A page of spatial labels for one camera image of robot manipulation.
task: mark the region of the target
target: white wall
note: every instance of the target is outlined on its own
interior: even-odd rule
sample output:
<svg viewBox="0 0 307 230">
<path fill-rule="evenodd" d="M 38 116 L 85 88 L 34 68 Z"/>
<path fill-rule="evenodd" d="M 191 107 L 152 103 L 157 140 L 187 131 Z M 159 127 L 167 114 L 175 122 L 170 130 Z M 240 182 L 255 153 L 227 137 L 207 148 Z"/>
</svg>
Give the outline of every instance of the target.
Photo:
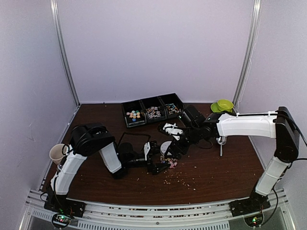
<svg viewBox="0 0 307 230">
<path fill-rule="evenodd" d="M 240 112 L 261 112 L 287 106 L 307 136 L 307 1 L 263 1 L 259 36 Z M 274 140 L 253 138 L 265 162 L 274 154 Z M 301 145 L 300 157 L 307 157 Z M 298 229 L 307 222 L 307 162 L 295 162 L 281 186 L 295 212 Z"/>
<path fill-rule="evenodd" d="M 13 230 L 75 105 L 50 1 L 0 3 L 0 229 Z"/>
<path fill-rule="evenodd" d="M 59 14 L 82 103 L 177 92 L 232 100 L 253 0 L 61 0 Z"/>
</svg>

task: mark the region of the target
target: black tray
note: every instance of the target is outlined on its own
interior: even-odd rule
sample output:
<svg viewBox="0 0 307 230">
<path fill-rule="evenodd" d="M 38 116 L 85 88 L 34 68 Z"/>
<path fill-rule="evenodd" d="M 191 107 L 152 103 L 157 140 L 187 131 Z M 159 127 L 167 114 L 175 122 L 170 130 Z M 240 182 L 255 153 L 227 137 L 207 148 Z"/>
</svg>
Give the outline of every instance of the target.
<svg viewBox="0 0 307 230">
<path fill-rule="evenodd" d="M 179 115 L 179 113 L 169 114 L 166 108 L 167 104 L 174 104 L 180 110 L 180 112 L 182 112 L 184 109 L 184 104 L 175 93 L 123 103 L 122 112 L 126 123 L 126 127 L 131 128 L 148 123 L 165 121 L 167 119 L 176 118 Z M 159 108 L 159 111 L 161 112 L 161 117 L 155 117 L 149 119 L 146 109 L 152 106 Z M 134 111 L 138 110 L 141 113 L 141 118 L 138 118 L 135 122 L 132 121 L 129 115 L 127 116 L 127 112 L 130 113 L 132 110 Z"/>
<path fill-rule="evenodd" d="M 146 115 L 145 115 L 145 109 L 142 105 L 141 100 L 136 100 L 132 102 L 125 102 L 121 105 L 124 120 L 126 123 L 127 128 L 134 127 L 134 126 L 141 126 L 147 123 Z M 130 118 L 129 115 L 127 115 L 127 112 L 131 113 L 131 111 L 139 111 L 141 114 L 141 118 L 137 118 L 135 122 L 132 121 L 132 118 Z"/>
<path fill-rule="evenodd" d="M 163 104 L 161 103 L 159 97 L 150 97 L 150 98 L 145 98 L 141 99 L 144 108 L 145 108 L 145 114 L 147 117 L 148 123 L 153 123 L 153 122 L 158 122 L 158 121 L 164 121 L 166 120 L 166 115 L 165 115 L 165 108 Z M 147 109 L 150 107 L 158 107 L 158 110 L 161 112 L 161 117 L 155 117 L 155 118 L 150 118 L 147 112 Z"/>
<path fill-rule="evenodd" d="M 180 112 L 182 112 L 183 109 L 184 109 L 184 105 L 183 105 L 182 101 L 179 99 L 179 97 L 175 93 L 161 95 L 160 101 L 165 108 L 166 116 L 167 116 L 168 119 L 176 118 L 178 116 L 178 114 Z M 174 104 L 178 108 L 179 113 L 173 113 L 173 114 L 170 113 L 168 108 L 167 108 L 168 104 Z"/>
</svg>

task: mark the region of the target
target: white cup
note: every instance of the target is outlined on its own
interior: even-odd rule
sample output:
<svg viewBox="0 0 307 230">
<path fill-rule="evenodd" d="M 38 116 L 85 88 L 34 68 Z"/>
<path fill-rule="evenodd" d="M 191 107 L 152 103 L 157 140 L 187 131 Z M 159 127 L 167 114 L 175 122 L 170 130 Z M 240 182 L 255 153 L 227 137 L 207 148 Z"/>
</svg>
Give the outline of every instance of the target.
<svg viewBox="0 0 307 230">
<path fill-rule="evenodd" d="M 52 161 L 55 164 L 59 164 L 62 160 L 62 158 L 64 157 L 64 155 L 62 154 L 62 149 L 64 147 L 64 144 L 57 144 L 55 146 L 52 147 L 52 149 L 49 152 L 49 157 L 50 159 L 52 159 Z M 63 149 L 63 153 L 65 154 L 67 152 L 67 146 L 64 147 Z"/>
</svg>

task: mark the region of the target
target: brown tabletop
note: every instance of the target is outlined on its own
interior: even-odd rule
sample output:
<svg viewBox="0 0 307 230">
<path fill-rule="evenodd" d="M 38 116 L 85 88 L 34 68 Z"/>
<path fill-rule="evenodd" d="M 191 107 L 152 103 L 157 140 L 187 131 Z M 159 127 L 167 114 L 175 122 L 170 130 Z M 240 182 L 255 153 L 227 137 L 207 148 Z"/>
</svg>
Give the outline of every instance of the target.
<svg viewBox="0 0 307 230">
<path fill-rule="evenodd" d="M 209 104 L 194 104 L 205 116 Z M 84 104 L 80 107 L 63 143 L 68 143 L 76 125 L 101 122 L 116 141 L 124 131 L 152 136 L 161 145 L 171 140 L 157 131 L 158 123 L 127 129 L 120 104 Z M 169 123 L 180 123 L 169 120 Z M 145 137 L 125 137 L 136 151 L 146 142 Z M 127 205 L 195 204 L 248 196 L 263 173 L 261 163 L 248 137 L 229 137 L 220 157 L 217 144 L 209 150 L 191 146 L 175 169 L 159 175 L 147 173 L 146 168 L 131 168 L 123 179 L 115 180 L 96 153 L 82 164 L 73 179 L 69 198 Z M 56 166 L 52 164 L 46 178 L 50 181 Z"/>
</svg>

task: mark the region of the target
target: metal pole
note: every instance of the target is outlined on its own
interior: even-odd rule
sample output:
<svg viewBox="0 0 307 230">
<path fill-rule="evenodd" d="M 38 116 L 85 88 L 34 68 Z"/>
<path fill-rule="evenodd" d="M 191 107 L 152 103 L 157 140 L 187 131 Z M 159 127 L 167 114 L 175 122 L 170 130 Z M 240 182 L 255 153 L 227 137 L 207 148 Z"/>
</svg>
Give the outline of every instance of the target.
<svg viewBox="0 0 307 230">
<path fill-rule="evenodd" d="M 65 51 L 65 46 L 64 46 L 64 40 L 63 40 L 63 34 L 62 34 L 62 29 L 60 25 L 60 20 L 59 20 L 59 11 L 58 11 L 58 1 L 57 0 L 50 0 L 51 3 L 51 11 L 52 11 L 52 16 L 53 16 L 53 21 L 54 25 L 57 31 L 57 36 L 58 36 L 58 42 L 59 42 L 59 48 L 60 48 L 60 53 L 61 53 L 61 59 L 62 59 L 62 64 L 65 70 L 65 74 L 67 77 L 67 81 L 71 90 L 71 93 L 73 95 L 73 98 L 75 100 L 76 106 L 80 105 L 79 98 L 76 92 L 76 88 L 74 86 L 72 76 L 71 76 L 71 70 L 68 64 L 68 59 Z"/>
<path fill-rule="evenodd" d="M 261 5 L 262 5 L 262 0 L 254 0 L 254 9 L 253 9 L 253 15 L 251 19 L 251 25 L 250 25 L 250 31 L 249 31 L 249 37 L 248 37 L 248 45 L 246 48 L 246 53 L 244 57 L 244 62 L 243 62 L 239 82 L 236 88 L 236 93 L 233 99 L 233 103 L 236 109 L 238 107 L 238 103 L 243 93 L 245 83 L 247 80 L 247 76 L 248 76 L 249 62 L 250 62 L 252 51 L 255 46 L 256 37 L 257 37 Z"/>
</svg>

